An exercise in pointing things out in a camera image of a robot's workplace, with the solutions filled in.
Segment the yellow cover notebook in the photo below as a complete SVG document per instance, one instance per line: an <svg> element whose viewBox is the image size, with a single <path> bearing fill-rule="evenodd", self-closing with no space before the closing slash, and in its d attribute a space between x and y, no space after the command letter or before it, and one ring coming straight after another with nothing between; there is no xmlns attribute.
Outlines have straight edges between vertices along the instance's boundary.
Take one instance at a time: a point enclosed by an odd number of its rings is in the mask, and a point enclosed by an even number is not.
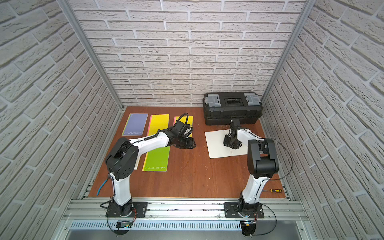
<svg viewBox="0 0 384 240"><path fill-rule="evenodd" d="M169 114L151 115L147 135L151 136L156 134L158 130L167 129L169 127L169 118Z"/></svg>

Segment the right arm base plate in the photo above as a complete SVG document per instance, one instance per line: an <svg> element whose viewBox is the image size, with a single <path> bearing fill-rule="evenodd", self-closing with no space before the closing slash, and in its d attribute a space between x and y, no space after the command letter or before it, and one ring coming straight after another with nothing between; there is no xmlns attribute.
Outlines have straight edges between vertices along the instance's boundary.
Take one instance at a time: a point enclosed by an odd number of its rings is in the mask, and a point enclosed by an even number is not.
<svg viewBox="0 0 384 240"><path fill-rule="evenodd" d="M227 219L263 219L265 217L261 203L256 204L239 204L234 202L224 203L224 213Z"/></svg>

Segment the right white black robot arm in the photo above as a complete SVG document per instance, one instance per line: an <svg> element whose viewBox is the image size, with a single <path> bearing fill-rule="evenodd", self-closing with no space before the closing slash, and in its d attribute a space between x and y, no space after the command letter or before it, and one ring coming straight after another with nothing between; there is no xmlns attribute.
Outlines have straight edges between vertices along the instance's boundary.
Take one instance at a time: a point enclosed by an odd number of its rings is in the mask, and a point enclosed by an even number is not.
<svg viewBox="0 0 384 240"><path fill-rule="evenodd" d="M233 150L242 146L247 147L247 167L250 176L238 199L237 209L244 218L259 217L261 193L267 181L279 171L275 142L243 128L240 120L235 119L230 122L224 146Z"/></svg>

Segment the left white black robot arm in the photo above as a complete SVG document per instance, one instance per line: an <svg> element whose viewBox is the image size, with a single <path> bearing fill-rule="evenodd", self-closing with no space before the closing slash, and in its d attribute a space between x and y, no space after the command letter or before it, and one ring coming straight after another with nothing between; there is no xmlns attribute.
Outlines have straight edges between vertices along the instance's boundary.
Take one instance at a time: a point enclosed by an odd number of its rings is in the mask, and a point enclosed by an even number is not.
<svg viewBox="0 0 384 240"><path fill-rule="evenodd" d="M107 207L107 217L129 217L134 212L133 198L130 192L130 176L137 167L141 155L150 151L175 146L179 149L193 149L195 140L191 137L193 126L188 124L189 114L182 114L173 126L157 130L148 137L118 139L105 158L109 178L113 183L113 196Z"/></svg>

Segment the purple cover notebook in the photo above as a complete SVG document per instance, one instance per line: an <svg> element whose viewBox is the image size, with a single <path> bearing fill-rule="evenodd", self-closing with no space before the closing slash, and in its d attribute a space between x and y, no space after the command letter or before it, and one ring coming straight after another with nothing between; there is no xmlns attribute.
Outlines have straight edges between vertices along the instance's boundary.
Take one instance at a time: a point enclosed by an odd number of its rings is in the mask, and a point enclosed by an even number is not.
<svg viewBox="0 0 384 240"><path fill-rule="evenodd" d="M148 114L130 114L124 127L123 136L142 136L147 122Z"/></svg>

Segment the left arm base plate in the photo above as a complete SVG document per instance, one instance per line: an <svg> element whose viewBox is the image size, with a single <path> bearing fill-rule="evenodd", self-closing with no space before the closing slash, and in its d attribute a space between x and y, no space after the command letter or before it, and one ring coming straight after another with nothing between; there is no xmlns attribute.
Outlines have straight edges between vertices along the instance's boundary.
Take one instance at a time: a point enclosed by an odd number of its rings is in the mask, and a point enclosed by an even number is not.
<svg viewBox="0 0 384 240"><path fill-rule="evenodd" d="M112 201L109 203L106 217L108 218L144 218L147 212L148 202L128 202L123 206L119 206Z"/></svg>

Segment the notebook angled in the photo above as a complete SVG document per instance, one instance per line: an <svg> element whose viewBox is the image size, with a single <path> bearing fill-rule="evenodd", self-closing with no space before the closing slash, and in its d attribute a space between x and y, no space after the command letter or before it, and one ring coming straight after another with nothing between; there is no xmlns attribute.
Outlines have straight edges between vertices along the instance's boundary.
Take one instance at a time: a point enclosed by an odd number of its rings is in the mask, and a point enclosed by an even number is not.
<svg viewBox="0 0 384 240"><path fill-rule="evenodd" d="M143 171L166 172L168 169L169 155L170 147L159 148L148 152L145 157Z"/></svg>

